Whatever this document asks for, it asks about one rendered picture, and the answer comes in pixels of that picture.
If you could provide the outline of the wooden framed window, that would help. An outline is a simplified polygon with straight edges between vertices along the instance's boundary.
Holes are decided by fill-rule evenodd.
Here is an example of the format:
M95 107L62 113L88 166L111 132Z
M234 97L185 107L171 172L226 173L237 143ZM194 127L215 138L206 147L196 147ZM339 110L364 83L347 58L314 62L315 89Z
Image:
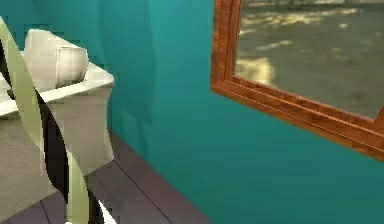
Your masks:
M384 162L384 106L370 119L235 76L241 0L213 4L213 92Z

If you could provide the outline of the white cup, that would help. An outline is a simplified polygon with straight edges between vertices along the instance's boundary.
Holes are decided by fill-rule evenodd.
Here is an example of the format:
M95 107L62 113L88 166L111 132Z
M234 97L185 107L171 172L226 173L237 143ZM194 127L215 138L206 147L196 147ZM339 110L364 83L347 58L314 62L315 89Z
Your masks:
M89 59L80 47L62 47L57 53L57 88L69 86L84 79Z

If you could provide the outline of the white pedestal table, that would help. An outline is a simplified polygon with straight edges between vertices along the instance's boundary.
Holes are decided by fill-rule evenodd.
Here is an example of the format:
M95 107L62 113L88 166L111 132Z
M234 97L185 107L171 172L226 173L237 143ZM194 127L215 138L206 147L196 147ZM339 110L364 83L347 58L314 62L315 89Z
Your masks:
M84 174L113 159L107 130L113 83L110 73L91 63L83 81L41 94ZM8 89L0 74L0 222L56 192Z

